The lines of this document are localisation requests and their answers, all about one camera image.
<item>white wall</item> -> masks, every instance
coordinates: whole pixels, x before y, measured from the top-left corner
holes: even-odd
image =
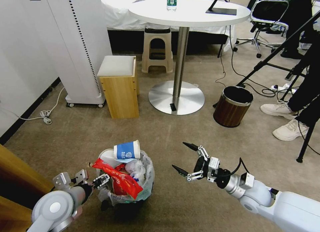
[[[22,115],[58,77],[19,0],[0,0],[0,107]],[[17,118],[0,109],[0,136]]]

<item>white table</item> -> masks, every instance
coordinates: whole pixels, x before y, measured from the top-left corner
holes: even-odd
[[[250,15],[250,10],[241,5],[220,1],[214,7],[237,9],[237,15],[206,13],[212,2],[212,0],[178,0],[177,10],[174,12],[167,11],[166,0],[140,1],[129,7],[130,14],[136,19],[180,27],[174,81],[157,84],[149,92],[150,103],[164,113],[190,114],[204,105],[203,92],[197,86],[182,81],[189,27],[233,25],[247,20]]]

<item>blue paper cup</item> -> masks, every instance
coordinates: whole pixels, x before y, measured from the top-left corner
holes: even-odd
[[[139,159],[140,158],[140,144],[139,140],[118,144],[113,148],[113,156],[115,159]]]

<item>beige plastic stool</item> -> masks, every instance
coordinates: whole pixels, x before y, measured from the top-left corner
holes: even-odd
[[[151,48],[151,41],[155,38],[160,38],[164,41],[164,49]],[[150,59],[151,53],[163,53],[165,54],[165,59]],[[170,28],[145,28],[142,54],[142,72],[148,73],[149,66],[165,66],[167,73],[173,72],[173,55],[171,51]]]
[[[97,76],[113,119],[139,117],[135,56],[105,56]]]

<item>white sneaker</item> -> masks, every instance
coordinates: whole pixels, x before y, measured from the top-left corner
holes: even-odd
[[[266,114],[281,116],[290,120],[297,116],[297,112],[292,112],[286,102],[280,104],[263,104],[261,105],[260,110]]]
[[[301,136],[305,136],[309,130],[309,127],[304,125],[303,123],[300,123],[300,129],[298,126],[298,121],[293,119],[289,123],[287,123],[284,126],[281,126],[280,128],[276,129],[272,132],[272,134],[282,141],[292,141],[295,138]]]

